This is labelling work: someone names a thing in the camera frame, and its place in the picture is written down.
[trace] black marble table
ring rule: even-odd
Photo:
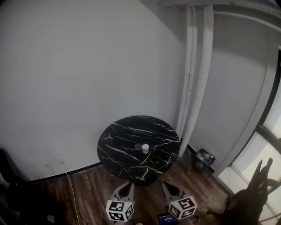
[[[163,120],[129,116],[105,129],[97,154],[105,169],[116,177],[149,185],[175,163],[179,149],[177,133]]]

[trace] vertical pipe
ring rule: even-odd
[[[187,124],[187,130],[184,134],[184,138],[180,146],[179,157],[183,156],[184,151],[188,145],[203,100],[207,79],[209,75],[210,65],[211,65],[213,32],[214,32],[213,6],[212,5],[204,6],[203,45],[202,45],[202,59],[201,59],[201,65],[199,71],[199,78],[198,78],[198,84],[195,92],[195,99],[191,109],[190,118]]]
[[[183,85],[183,92],[181,96],[181,103],[180,103],[180,113],[177,120],[177,127],[176,132],[180,134],[180,126],[183,119],[184,114],[184,106],[186,101],[187,95],[187,87],[188,87],[188,79],[189,79],[189,72],[191,66],[191,52],[192,52],[192,10],[190,6],[186,7],[186,17],[187,17],[187,36],[186,36],[186,57],[185,57],[185,74],[184,74],[184,85]]]
[[[190,67],[190,74],[189,74],[189,81],[188,81],[188,87],[187,87],[187,96],[185,100],[185,108],[184,108],[184,115],[181,122],[180,127],[180,135],[179,137],[182,137],[183,131],[184,131],[184,125],[187,118],[190,98],[191,98],[191,92],[192,92],[192,86],[193,86],[193,79],[194,79],[194,73],[195,73],[195,64],[196,64],[196,53],[197,53],[197,10],[196,7],[192,7],[192,53],[191,53],[191,67]]]

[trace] white pipe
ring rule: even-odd
[[[234,13],[234,12],[222,12],[222,11],[214,11],[214,14],[217,14],[217,15],[228,15],[228,16],[234,16],[234,17],[239,17],[239,18],[244,18],[244,19],[249,19],[249,20],[252,20],[252,21],[255,21],[255,22],[258,22],[260,24],[263,24],[275,31],[278,31],[281,33],[281,28],[276,26],[276,25],[273,25],[269,22],[266,22],[262,19],[258,19],[258,18],[255,18],[255,17],[252,17],[252,16],[247,16],[247,15],[243,15],[243,14],[239,14],[239,13]]]
[[[199,71],[199,78],[198,78],[198,84],[195,92],[195,99],[191,109],[190,118],[187,124],[187,130],[184,134],[184,138],[180,146],[179,157],[183,156],[184,151],[188,145],[203,100],[205,87],[209,75],[210,65],[211,65],[213,32],[214,32],[213,6],[212,5],[204,6],[203,45],[202,45],[202,59],[201,59],[201,65]]]
[[[192,86],[193,86],[193,79],[195,73],[195,64],[196,64],[196,53],[197,53],[197,10],[196,7],[192,7],[192,22],[193,22],[193,33],[192,33],[192,54],[191,54],[191,67],[190,67],[190,74],[189,74],[189,81],[188,81],[188,88],[187,88],[187,96],[185,101],[185,108],[184,108],[184,115],[183,120],[181,122],[180,127],[180,137],[182,137],[184,131],[184,125],[187,118],[188,108],[190,104]]]
[[[185,74],[184,74],[184,85],[183,92],[181,95],[181,103],[180,103],[180,113],[177,120],[176,132],[180,134],[180,126],[183,119],[184,114],[184,106],[187,95],[187,87],[188,87],[188,79],[191,65],[191,52],[192,52],[192,10],[190,6],[186,7],[186,17],[187,17],[187,36],[186,36],[186,56],[185,56]]]

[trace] baseboard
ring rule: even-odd
[[[196,155],[197,152],[195,151],[194,148],[191,147],[191,145],[187,145],[187,149],[188,149],[191,153],[193,153],[194,155]],[[209,171],[210,171],[211,173],[214,173],[214,172],[215,172],[215,170],[212,168],[212,166],[210,166],[208,169],[209,169]]]
[[[101,165],[101,163],[95,163],[95,164],[89,165],[87,167],[82,167],[78,170],[67,172],[67,174],[68,175],[76,174],[76,173],[79,173],[79,172],[82,172],[82,171],[85,171],[85,170],[88,170],[88,169],[91,169],[91,168],[94,168],[94,167],[97,167],[97,166],[100,166],[100,165]],[[61,177],[64,177],[64,176],[66,176],[66,173],[54,175],[54,176],[47,177],[47,178],[37,179],[37,180],[33,180],[33,181],[28,181],[28,183],[39,183],[39,182],[43,182],[43,181],[49,181],[49,180],[52,180],[52,179],[55,179],[55,178],[61,178]]]

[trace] table top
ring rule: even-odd
[[[143,152],[142,145],[149,151]],[[176,161],[180,141],[175,130],[151,116],[129,116],[102,133],[97,154],[106,170],[130,181],[145,181],[166,172]]]

